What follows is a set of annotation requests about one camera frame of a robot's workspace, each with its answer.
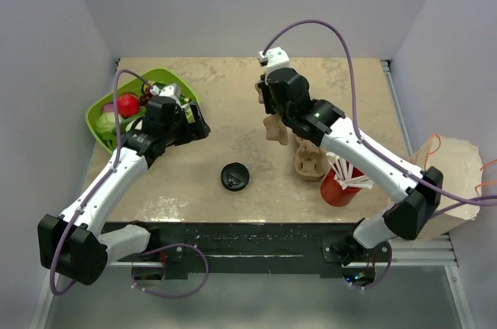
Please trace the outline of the single brown pulp carrier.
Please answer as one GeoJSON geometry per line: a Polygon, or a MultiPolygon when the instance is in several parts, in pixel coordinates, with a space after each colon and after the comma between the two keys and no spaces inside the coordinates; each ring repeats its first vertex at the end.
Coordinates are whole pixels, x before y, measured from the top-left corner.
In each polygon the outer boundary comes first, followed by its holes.
{"type": "MultiPolygon", "coordinates": [[[[264,82],[263,88],[269,88],[269,86],[264,82]]],[[[277,141],[280,145],[289,144],[287,127],[283,124],[279,114],[266,114],[262,122],[266,128],[266,139],[268,141],[277,141]]]]}

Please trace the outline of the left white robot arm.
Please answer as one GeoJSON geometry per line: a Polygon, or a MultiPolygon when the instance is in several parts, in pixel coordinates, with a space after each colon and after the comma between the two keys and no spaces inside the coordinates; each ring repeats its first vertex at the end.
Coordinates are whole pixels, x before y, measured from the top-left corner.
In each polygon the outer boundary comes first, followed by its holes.
{"type": "Polygon", "coordinates": [[[181,106],[155,96],[142,121],[124,133],[121,147],[90,186],[58,216],[46,215],[37,227],[40,261],[50,277],[62,275],[89,286],[113,261],[137,255],[156,259],[161,242],[144,223],[133,222],[108,234],[109,215],[130,186],[171,146],[206,138],[210,133],[196,102],[181,106]]]}

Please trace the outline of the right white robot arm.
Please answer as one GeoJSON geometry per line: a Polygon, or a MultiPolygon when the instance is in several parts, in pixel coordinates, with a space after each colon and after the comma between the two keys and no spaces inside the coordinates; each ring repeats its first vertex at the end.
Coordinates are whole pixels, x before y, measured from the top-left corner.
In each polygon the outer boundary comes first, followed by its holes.
{"type": "Polygon", "coordinates": [[[364,261],[374,248],[400,237],[412,241],[440,204],[443,174],[423,170],[391,153],[367,135],[357,137],[353,121],[327,100],[313,99],[308,80],[293,68],[261,75],[256,84],[266,113],[324,151],[337,154],[380,186],[393,202],[387,209],[362,219],[353,232],[332,245],[345,263],[364,261]]]}

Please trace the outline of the green bottle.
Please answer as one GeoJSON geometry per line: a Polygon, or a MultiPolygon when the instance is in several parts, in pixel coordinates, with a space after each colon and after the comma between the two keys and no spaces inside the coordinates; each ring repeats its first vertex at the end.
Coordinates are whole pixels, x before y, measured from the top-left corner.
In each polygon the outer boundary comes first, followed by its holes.
{"type": "Polygon", "coordinates": [[[151,86],[146,86],[144,90],[147,90],[151,96],[166,96],[174,99],[180,105],[194,101],[193,97],[188,96],[182,91],[182,88],[178,83],[163,84],[160,82],[152,82],[151,86]]]}

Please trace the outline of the purple grapes bunch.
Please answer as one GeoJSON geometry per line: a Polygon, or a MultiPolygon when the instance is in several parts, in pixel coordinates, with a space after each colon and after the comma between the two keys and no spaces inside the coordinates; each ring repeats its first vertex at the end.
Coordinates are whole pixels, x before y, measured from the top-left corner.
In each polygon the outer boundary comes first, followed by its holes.
{"type": "Polygon", "coordinates": [[[151,88],[149,86],[143,85],[141,89],[141,95],[139,97],[140,104],[146,106],[151,99],[153,94],[151,93],[151,88]]]}

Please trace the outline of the white daikon radish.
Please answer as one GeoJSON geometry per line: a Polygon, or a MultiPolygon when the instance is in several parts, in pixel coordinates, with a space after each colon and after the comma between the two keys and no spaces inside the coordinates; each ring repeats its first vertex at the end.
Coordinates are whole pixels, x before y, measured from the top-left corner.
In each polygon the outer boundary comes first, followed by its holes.
{"type": "Polygon", "coordinates": [[[142,128],[142,123],[143,123],[143,117],[140,116],[136,119],[133,119],[131,122],[129,122],[125,128],[126,132],[129,132],[131,130],[141,130],[142,128]]]}

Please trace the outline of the red apple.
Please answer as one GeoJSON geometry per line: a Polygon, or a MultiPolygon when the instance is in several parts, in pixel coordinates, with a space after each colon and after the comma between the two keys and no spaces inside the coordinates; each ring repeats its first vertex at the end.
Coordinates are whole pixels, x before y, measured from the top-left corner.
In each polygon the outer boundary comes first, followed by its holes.
{"type": "Polygon", "coordinates": [[[127,93],[117,97],[117,111],[124,119],[135,116],[140,109],[140,100],[135,94],[127,93]]]}

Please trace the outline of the brown pulp cup carrier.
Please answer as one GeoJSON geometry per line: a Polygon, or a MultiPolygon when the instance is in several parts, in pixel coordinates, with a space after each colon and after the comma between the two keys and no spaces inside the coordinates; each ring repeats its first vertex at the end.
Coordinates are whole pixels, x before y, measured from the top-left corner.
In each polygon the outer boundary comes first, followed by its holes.
{"type": "Polygon", "coordinates": [[[294,170],[307,182],[319,182],[329,172],[326,153],[309,140],[294,135],[294,170]]]}

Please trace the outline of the green plastic bin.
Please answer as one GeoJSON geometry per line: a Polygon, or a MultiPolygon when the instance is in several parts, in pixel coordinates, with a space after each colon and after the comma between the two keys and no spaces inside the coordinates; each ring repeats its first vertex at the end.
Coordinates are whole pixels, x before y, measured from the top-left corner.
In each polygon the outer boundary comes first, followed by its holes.
{"type": "MultiPolygon", "coordinates": [[[[145,80],[147,80],[151,84],[158,84],[159,87],[163,85],[170,85],[176,83],[180,89],[180,100],[181,103],[184,104],[187,102],[200,102],[197,94],[194,90],[183,81],[177,74],[171,72],[166,68],[156,68],[152,69],[141,76],[145,80]]],[[[144,88],[144,84],[138,78],[132,76],[131,80],[128,83],[123,83],[118,86],[118,94],[121,95],[123,93],[133,93],[136,96],[140,96],[142,94],[142,90],[144,88]]],[[[85,121],[87,123],[87,127],[89,131],[92,133],[96,142],[108,153],[112,154],[113,150],[117,146],[116,142],[116,134],[115,133],[100,133],[97,130],[97,120],[102,115],[102,107],[113,101],[113,84],[111,84],[110,93],[103,96],[97,102],[95,102],[92,106],[90,106],[85,115],[85,121]]]]}

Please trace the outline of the red onion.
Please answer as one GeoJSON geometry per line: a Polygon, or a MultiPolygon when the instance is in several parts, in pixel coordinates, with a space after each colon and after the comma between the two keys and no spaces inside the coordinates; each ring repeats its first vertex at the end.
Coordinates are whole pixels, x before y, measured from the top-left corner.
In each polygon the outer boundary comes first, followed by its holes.
{"type": "Polygon", "coordinates": [[[106,103],[101,108],[101,113],[113,113],[116,107],[113,102],[106,103]]]}

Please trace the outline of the green cabbage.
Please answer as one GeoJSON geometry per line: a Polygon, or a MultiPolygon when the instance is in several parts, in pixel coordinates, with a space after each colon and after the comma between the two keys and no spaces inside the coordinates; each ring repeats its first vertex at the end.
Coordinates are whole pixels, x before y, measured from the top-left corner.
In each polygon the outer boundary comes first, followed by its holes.
{"type": "Polygon", "coordinates": [[[96,120],[95,132],[103,140],[109,140],[116,135],[116,126],[120,124],[121,118],[118,116],[118,123],[116,123],[114,112],[102,113],[96,120]]]}

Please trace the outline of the white wrapped straw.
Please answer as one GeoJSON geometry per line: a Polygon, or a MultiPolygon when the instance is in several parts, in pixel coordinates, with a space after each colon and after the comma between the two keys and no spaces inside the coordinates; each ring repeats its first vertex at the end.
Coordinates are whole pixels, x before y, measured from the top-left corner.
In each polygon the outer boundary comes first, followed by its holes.
{"type": "Polygon", "coordinates": [[[352,164],[341,158],[337,154],[328,152],[326,154],[328,163],[330,164],[332,178],[335,179],[341,189],[372,189],[374,183],[364,174],[353,174],[355,168],[352,164]]]}

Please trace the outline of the red cup holder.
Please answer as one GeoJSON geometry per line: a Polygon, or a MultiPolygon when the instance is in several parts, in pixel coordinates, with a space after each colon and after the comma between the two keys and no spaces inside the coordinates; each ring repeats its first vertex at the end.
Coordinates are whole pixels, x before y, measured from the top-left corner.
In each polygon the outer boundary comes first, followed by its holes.
{"type": "Polygon", "coordinates": [[[335,172],[331,169],[321,183],[320,193],[323,200],[334,207],[347,206],[361,188],[346,187],[345,189],[335,180],[335,172]]]}

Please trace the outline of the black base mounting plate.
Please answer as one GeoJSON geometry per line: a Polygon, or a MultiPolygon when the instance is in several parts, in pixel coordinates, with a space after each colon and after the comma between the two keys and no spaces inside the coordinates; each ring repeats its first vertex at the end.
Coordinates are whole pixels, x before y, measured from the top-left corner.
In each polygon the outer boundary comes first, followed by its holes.
{"type": "Polygon", "coordinates": [[[391,259],[391,247],[341,251],[351,223],[149,223],[149,255],[128,255],[121,262],[166,269],[167,279],[190,273],[309,274],[340,279],[374,277],[391,259]]]}

